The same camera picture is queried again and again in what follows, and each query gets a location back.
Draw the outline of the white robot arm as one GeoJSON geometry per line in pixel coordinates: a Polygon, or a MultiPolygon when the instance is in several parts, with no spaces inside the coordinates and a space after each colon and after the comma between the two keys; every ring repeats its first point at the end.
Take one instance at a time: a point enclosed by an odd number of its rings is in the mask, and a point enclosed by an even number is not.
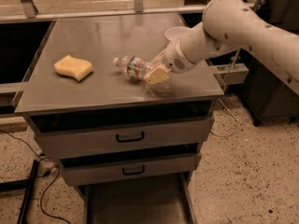
{"type": "Polygon", "coordinates": [[[260,19],[242,0],[211,0],[202,21],[173,39],[144,76],[150,84],[171,73],[192,70],[201,61],[243,49],[292,91],[299,93],[299,35],[260,19]]]}

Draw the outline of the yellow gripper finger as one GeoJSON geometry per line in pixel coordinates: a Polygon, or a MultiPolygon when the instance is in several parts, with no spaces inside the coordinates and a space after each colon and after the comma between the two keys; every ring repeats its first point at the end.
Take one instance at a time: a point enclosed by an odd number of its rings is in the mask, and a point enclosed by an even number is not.
{"type": "Polygon", "coordinates": [[[169,80],[169,70],[163,65],[158,65],[150,70],[143,79],[149,84],[158,84],[169,80]]]}
{"type": "Polygon", "coordinates": [[[160,63],[163,60],[163,56],[164,56],[164,51],[162,50],[150,62],[153,63],[153,64],[160,63]]]}

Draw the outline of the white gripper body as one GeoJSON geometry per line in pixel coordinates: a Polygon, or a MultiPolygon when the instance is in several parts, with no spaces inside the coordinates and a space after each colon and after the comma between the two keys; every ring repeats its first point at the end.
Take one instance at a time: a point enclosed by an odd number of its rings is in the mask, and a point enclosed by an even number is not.
{"type": "Polygon", "coordinates": [[[200,63],[198,43],[188,35],[179,36],[167,45],[163,62],[176,74],[192,70],[200,63]]]}

